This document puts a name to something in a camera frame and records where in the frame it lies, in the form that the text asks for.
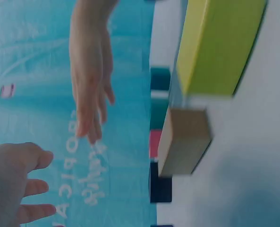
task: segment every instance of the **red block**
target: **red block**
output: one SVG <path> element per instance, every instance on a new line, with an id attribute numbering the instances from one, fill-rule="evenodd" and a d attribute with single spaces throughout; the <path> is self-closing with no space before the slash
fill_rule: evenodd
<path id="1" fill-rule="evenodd" d="M 161 140 L 162 130 L 151 130 L 149 135 L 149 157 L 158 157 L 158 147 Z"/>

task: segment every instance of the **dark blue block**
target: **dark blue block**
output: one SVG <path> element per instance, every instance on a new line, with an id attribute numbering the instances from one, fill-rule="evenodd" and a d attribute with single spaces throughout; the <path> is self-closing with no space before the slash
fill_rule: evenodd
<path id="1" fill-rule="evenodd" d="M 172 202 L 172 178 L 159 177 L 158 163 L 150 163 L 149 171 L 150 203 Z"/>
<path id="2" fill-rule="evenodd" d="M 168 91 L 170 87 L 171 75 L 169 69 L 151 68 L 150 90 Z"/>

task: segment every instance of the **wrist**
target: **wrist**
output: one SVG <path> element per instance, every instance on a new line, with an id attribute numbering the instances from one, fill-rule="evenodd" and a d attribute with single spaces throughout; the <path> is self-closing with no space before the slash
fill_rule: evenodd
<path id="1" fill-rule="evenodd" d="M 77 0 L 72 19 L 94 27 L 106 27 L 119 0 Z"/>

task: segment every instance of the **teal block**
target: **teal block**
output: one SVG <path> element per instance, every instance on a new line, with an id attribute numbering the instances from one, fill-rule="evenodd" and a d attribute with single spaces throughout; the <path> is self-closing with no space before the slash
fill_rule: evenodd
<path id="1" fill-rule="evenodd" d="M 167 98 L 151 99 L 150 130 L 161 130 L 165 122 L 169 101 Z"/>

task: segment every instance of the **lime green block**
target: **lime green block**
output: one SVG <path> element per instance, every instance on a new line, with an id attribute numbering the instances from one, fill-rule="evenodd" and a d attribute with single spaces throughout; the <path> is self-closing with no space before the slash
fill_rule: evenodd
<path id="1" fill-rule="evenodd" d="M 266 0 L 189 0 L 177 71 L 184 94 L 231 96 Z"/>

